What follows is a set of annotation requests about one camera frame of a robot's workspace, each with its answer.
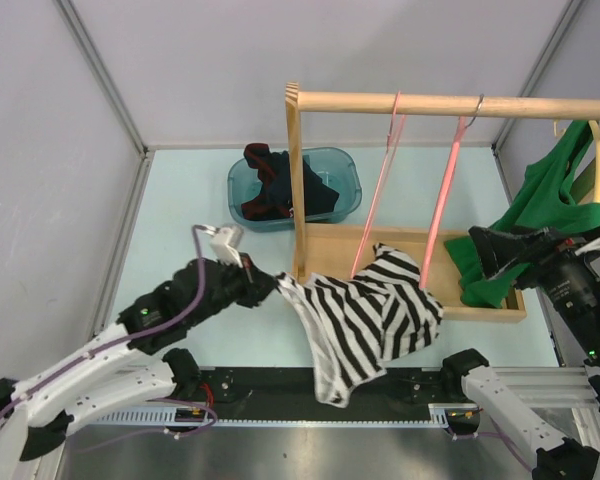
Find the green tank top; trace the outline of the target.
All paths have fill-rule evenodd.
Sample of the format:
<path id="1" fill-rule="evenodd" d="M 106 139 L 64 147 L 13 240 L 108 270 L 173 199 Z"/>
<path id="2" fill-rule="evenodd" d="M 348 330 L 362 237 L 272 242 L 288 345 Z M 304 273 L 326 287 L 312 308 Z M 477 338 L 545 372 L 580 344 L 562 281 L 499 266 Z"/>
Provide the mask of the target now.
<path id="1" fill-rule="evenodd" d="M 587 121 L 572 122 L 555 147 L 526 168 L 521 189 L 491 228 L 513 233 L 518 227 L 554 227 L 566 234 L 600 228 L 600 204 L 579 205 L 571 194 L 575 169 L 592 141 L 593 132 Z M 461 275 L 461 302 L 473 308 L 500 307 L 512 283 L 526 268 L 520 265 L 500 279 L 487 280 L 470 237 L 448 240 L 445 248 Z"/>

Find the navy tank top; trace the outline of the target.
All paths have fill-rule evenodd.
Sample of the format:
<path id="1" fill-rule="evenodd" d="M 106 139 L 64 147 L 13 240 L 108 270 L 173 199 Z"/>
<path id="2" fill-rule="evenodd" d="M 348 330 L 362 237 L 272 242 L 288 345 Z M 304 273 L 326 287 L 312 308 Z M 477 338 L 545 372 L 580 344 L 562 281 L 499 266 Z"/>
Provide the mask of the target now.
<path id="1" fill-rule="evenodd" d="M 272 152 L 267 144 L 251 143 L 244 148 L 243 154 L 261 182 L 259 194 L 241 205 L 243 217 L 250 221 L 292 218 L 294 203 L 289 153 Z M 303 180 L 305 213 L 331 213 L 340 194 L 328 187 L 306 161 L 303 161 Z"/>

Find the striped black white top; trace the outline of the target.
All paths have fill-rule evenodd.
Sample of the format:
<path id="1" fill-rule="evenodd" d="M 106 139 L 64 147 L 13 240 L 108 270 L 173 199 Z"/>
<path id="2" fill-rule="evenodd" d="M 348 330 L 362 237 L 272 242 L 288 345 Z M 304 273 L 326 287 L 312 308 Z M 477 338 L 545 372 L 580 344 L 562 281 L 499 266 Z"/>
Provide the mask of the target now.
<path id="1" fill-rule="evenodd" d="M 350 280 L 313 274 L 302 284 L 277 276 L 277 290 L 306 333 L 321 404 L 347 407 L 354 390 L 384 376 L 389 362 L 429 347 L 439 335 L 444 308 L 420 287 L 417 263 L 383 243 L 373 253 Z"/>

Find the yellow hanger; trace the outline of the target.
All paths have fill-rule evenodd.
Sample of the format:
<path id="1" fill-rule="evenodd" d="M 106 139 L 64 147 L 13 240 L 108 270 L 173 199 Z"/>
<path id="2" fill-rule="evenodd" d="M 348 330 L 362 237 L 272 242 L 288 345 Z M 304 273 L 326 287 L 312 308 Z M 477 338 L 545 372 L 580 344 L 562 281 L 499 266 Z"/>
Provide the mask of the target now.
<path id="1" fill-rule="evenodd" d="M 600 203 L 600 125 L 590 120 L 589 129 L 594 145 L 594 159 L 574 181 L 571 194 L 579 203 Z"/>

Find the thick pink hanger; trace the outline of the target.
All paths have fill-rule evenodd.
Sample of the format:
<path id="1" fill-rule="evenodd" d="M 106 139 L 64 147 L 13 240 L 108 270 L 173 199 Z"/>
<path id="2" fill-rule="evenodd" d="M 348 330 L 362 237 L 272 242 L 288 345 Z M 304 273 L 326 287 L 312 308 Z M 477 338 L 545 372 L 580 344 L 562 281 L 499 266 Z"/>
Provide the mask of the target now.
<path id="1" fill-rule="evenodd" d="M 453 138 L 453 142 L 451 145 L 448 161 L 446 164 L 445 172 L 442 178 L 442 182 L 440 185 L 434 213 L 431 219 L 430 228 L 428 231 L 427 242 L 425 247 L 424 258 L 422 261 L 421 268 L 421 276 L 419 286 L 421 289 L 424 289 L 427 286 L 427 282 L 429 279 L 431 263 L 433 260 L 433 254 L 435 250 L 435 243 L 438 237 L 440 224 L 443 219 L 445 207 L 450 195 L 450 191 L 452 188 L 452 183 L 455 175 L 455 170 L 457 166 L 457 161 L 459 157 L 459 152 L 461 148 L 462 140 L 465 136 L 466 131 L 473 125 L 475 122 L 478 113 L 481 111 L 482 105 L 484 103 L 485 95 L 481 94 L 479 96 L 479 100 L 477 102 L 473 117 L 468 120 L 466 117 L 459 117 L 457 122 L 457 127 L 455 131 L 455 135 Z"/>

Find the thin pink wire hanger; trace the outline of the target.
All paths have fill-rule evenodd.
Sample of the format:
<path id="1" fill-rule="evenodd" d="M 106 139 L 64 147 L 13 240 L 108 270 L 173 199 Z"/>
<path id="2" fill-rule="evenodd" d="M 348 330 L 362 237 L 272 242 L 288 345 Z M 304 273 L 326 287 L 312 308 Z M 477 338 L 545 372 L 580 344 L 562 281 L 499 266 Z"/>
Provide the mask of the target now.
<path id="1" fill-rule="evenodd" d="M 394 97 L 393 109 L 391 113 L 391 120 L 389 124 L 389 130 L 386 139 L 386 148 L 383 157 L 383 162 L 379 176 L 376 181 L 375 190 L 373 193 L 371 205 L 366 217 L 364 228 L 360 237 L 360 241 L 356 250 L 354 261 L 352 263 L 350 276 L 353 277 L 358 271 L 358 266 L 361 262 L 365 246 L 371 234 L 377 209 L 379 207 L 383 191 L 388 180 L 389 173 L 395 160 L 397 148 L 401 140 L 401 136 L 404 130 L 406 115 L 398 113 L 398 107 L 401 100 L 401 92 L 398 91 Z"/>

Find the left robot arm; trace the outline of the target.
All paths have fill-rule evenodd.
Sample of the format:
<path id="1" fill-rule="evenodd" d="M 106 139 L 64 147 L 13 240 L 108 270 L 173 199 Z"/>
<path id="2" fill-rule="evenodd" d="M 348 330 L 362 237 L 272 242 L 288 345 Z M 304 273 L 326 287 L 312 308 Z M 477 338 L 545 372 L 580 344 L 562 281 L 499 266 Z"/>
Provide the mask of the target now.
<path id="1" fill-rule="evenodd" d="M 51 453 L 91 420 L 122 407 L 192 399 L 201 372 L 177 342 L 233 304 L 259 306 L 276 286 L 276 277 L 246 254 L 239 263 L 195 259 L 56 365 L 27 380 L 0 379 L 0 419 L 27 414 L 19 461 Z"/>

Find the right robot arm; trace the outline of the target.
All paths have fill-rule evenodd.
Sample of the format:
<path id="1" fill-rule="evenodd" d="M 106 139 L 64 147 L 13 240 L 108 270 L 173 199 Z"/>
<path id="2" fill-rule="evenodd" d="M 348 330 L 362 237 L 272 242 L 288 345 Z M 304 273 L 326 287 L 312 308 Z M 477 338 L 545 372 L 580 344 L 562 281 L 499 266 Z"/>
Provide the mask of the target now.
<path id="1" fill-rule="evenodd" d="M 503 278 L 524 270 L 514 284 L 539 288 L 549 298 L 579 345 L 590 367 L 600 368 L 600 236 L 526 227 L 511 233 L 474 226 L 469 230 L 485 277 Z M 516 451 L 534 479 L 600 479 L 600 449 L 584 446 L 546 424 L 514 394 L 475 349 L 442 363 L 441 388 L 453 401 L 466 399 L 491 417 L 499 436 Z M 600 373 L 588 379 L 600 413 Z"/>

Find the wooden clothes rack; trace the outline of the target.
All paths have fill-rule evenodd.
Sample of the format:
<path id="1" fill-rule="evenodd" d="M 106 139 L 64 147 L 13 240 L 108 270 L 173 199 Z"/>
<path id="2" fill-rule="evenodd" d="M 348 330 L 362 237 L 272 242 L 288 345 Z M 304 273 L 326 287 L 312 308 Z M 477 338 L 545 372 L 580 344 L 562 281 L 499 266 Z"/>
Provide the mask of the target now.
<path id="1" fill-rule="evenodd" d="M 364 225 L 337 226 L 307 222 L 304 206 L 302 113 L 391 116 L 395 95 L 303 91 L 294 82 L 287 84 L 285 108 L 295 228 L 292 274 L 297 280 L 304 282 L 313 273 L 337 278 L 349 277 L 364 228 Z M 473 117 L 478 100 L 479 97 L 472 96 L 401 94 L 398 113 L 411 116 Z M 477 117 L 551 119 L 555 122 L 595 120 L 600 123 L 600 100 L 488 97 L 484 98 Z M 382 227 L 379 230 L 372 228 L 369 239 L 386 241 L 400 247 L 422 262 L 428 231 L 398 227 Z M 439 229 L 435 248 L 459 235 L 457 231 Z M 361 261 L 370 257 L 370 248 L 366 244 Z M 427 283 L 432 285 L 434 295 L 443 301 L 445 313 L 450 319 L 514 324 L 526 317 L 523 296 L 515 289 L 509 291 L 500 309 L 471 308 L 462 304 L 461 289 L 457 284 L 459 278 L 450 256 L 434 250 Z"/>

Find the teal plastic basin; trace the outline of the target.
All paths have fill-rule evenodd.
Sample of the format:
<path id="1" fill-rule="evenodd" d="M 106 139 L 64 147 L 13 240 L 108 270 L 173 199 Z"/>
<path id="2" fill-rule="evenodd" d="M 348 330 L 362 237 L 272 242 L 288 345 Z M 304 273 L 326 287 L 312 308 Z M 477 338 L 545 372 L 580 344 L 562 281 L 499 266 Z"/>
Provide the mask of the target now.
<path id="1" fill-rule="evenodd" d="M 362 189 L 355 163 L 347 152 L 333 147 L 309 148 L 303 151 L 303 161 L 308 163 L 328 187 L 340 194 L 331 213 L 306 214 L 309 222 L 339 223 L 359 207 Z M 258 233 L 292 229 L 293 218 L 250 221 L 243 217 L 241 205 L 256 197 L 260 188 L 257 171 L 248 166 L 243 154 L 243 158 L 231 167 L 227 177 L 228 207 L 233 220 Z"/>

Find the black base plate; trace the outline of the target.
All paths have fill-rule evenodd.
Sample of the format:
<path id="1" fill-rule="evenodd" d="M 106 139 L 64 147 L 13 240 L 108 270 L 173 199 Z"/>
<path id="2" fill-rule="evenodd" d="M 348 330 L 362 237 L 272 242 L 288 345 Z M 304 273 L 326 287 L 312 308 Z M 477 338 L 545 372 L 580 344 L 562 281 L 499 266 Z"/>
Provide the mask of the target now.
<path id="1" fill-rule="evenodd" d="M 174 399 L 210 406 L 229 424 L 407 425 L 441 421 L 459 434 L 477 430 L 481 409 L 437 370 L 391 368 L 354 389 L 344 408 L 318 402 L 309 368 L 215 368 L 187 380 Z"/>

